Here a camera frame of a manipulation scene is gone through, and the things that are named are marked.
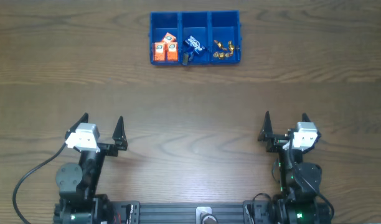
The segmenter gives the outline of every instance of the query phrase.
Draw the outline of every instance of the wooden table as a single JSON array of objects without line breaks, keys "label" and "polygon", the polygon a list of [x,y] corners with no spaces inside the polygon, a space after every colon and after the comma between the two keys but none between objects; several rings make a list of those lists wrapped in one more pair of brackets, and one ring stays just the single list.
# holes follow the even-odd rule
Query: wooden table
[{"label": "wooden table", "polygon": [[[155,67],[150,11],[239,9],[242,61]],[[99,193],[140,202],[242,202],[274,195],[276,154],[256,137],[270,110],[285,133],[307,112],[322,132],[333,223],[381,222],[381,1],[0,1],[0,223],[20,223],[12,190],[54,154],[84,112],[129,150],[106,158]],[[50,223],[66,149],[18,194]]]}]

